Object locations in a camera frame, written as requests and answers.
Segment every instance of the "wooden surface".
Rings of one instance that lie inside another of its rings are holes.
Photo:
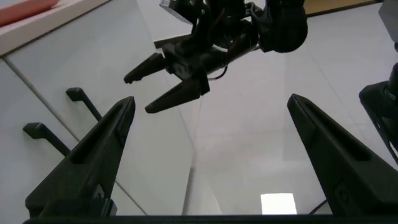
[[[305,11],[311,14],[364,2],[372,2],[372,0],[305,0]]]

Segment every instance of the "cabinet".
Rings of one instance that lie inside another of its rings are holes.
[[[110,1],[7,55],[43,102],[81,139],[97,122],[65,91],[80,87],[104,115],[127,96],[136,99],[118,180],[149,215],[180,215],[193,156],[177,108],[147,114],[144,107],[169,87],[165,72],[127,85],[123,77],[155,52],[136,1]]]
[[[25,198],[62,160],[46,140],[33,140],[22,128],[44,123],[63,143],[73,148],[76,139],[0,60],[0,217],[2,223],[29,218]]]

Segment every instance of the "cabinet door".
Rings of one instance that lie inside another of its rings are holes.
[[[25,198],[62,160],[46,140],[34,140],[22,128],[44,123],[66,146],[77,141],[0,60],[0,219],[22,223],[29,219]]]
[[[81,102],[65,94],[80,87],[104,115],[127,96],[136,116],[118,180],[149,215],[180,215],[193,146],[178,109],[147,114],[144,107],[169,87],[165,72],[127,85],[124,76],[155,52],[136,1],[117,0],[7,56],[78,138],[95,124]]]
[[[144,212],[115,184],[112,191],[112,200],[118,211],[116,215],[144,215]]]

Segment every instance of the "white floor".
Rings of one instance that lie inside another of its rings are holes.
[[[325,199],[287,111],[292,93],[312,100],[397,168],[358,98],[366,85],[388,79],[397,58],[379,8],[309,18],[307,41],[297,51],[250,53],[211,83],[192,118],[197,154],[186,214],[261,214],[270,203],[262,205],[261,195],[281,193],[292,194],[304,214]]]

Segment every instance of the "black bracket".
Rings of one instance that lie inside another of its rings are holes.
[[[47,140],[63,156],[67,156],[70,152],[69,148],[43,123],[29,123],[24,126],[23,130],[32,139]]]
[[[95,119],[97,121],[100,121],[102,116],[100,112],[95,108],[94,104],[90,101],[90,99],[87,97],[86,93],[81,89],[81,88],[69,88],[67,90],[67,95],[69,96],[70,100],[73,102],[77,101],[82,101],[84,104],[87,106],[87,108],[90,110],[90,112],[94,115]]]

